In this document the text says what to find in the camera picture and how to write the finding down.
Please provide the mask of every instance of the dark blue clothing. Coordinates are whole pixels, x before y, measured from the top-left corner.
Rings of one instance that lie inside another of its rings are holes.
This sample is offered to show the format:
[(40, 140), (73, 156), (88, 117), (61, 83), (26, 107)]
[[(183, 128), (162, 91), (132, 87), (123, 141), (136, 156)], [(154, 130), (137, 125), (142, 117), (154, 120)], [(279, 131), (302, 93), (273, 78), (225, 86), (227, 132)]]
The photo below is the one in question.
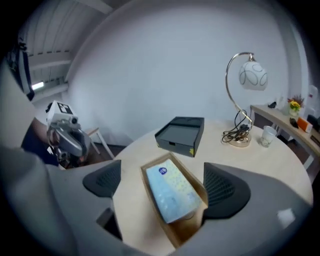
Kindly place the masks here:
[(47, 165), (58, 166), (57, 156), (50, 154), (47, 151), (48, 145), (45, 144), (35, 134), (32, 126), (30, 125), (22, 141), (21, 147), (28, 152), (36, 154)]

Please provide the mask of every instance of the round table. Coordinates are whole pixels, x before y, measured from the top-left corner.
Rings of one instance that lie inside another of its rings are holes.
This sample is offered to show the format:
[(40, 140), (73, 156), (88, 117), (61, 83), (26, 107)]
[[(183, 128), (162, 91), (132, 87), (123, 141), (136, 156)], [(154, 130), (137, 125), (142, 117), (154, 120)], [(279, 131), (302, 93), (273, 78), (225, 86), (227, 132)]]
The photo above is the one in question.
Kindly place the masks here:
[[(174, 155), (203, 182), (204, 162), (232, 166), (278, 179), (312, 205), (313, 192), (307, 172), (297, 156), (278, 138), (269, 148), (259, 145), (263, 130), (254, 126), (248, 147), (222, 143), (223, 131), (233, 124), (205, 119), (195, 157)], [(123, 242), (150, 255), (167, 255), (175, 250), (156, 218), (141, 175), (141, 166), (168, 153), (157, 146), (152, 131), (126, 147), (115, 160), (121, 160), (121, 182), (113, 196)]]

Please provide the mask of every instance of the potted plant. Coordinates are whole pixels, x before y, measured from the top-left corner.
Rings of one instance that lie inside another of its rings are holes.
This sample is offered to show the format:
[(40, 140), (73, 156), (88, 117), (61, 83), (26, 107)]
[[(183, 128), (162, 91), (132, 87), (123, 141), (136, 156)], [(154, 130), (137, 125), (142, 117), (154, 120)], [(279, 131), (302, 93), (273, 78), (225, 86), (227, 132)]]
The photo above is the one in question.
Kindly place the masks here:
[(295, 95), (292, 98), (288, 98), (289, 103), (289, 114), (293, 117), (297, 117), (299, 115), (299, 111), (303, 108), (304, 105), (304, 98), (300, 95)]

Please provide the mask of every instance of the blue package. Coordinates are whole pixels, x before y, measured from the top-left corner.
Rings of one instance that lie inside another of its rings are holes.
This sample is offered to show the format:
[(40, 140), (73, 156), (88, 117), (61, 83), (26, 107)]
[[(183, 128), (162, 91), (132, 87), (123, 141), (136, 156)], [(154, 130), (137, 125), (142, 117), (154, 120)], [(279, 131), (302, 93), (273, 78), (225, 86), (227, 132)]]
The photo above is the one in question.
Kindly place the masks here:
[(146, 175), (166, 223), (181, 219), (201, 205), (200, 196), (170, 159), (148, 168)]

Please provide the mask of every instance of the blue logo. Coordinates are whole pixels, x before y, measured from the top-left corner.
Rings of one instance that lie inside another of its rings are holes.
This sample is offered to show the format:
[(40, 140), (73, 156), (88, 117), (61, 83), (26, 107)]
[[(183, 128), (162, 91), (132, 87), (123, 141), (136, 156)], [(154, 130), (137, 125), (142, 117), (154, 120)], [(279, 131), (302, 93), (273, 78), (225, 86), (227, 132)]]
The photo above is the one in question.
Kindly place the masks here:
[(164, 168), (164, 167), (161, 167), (161, 168), (159, 168), (159, 172), (160, 172), (162, 175), (164, 175), (164, 174), (167, 173), (167, 169)]

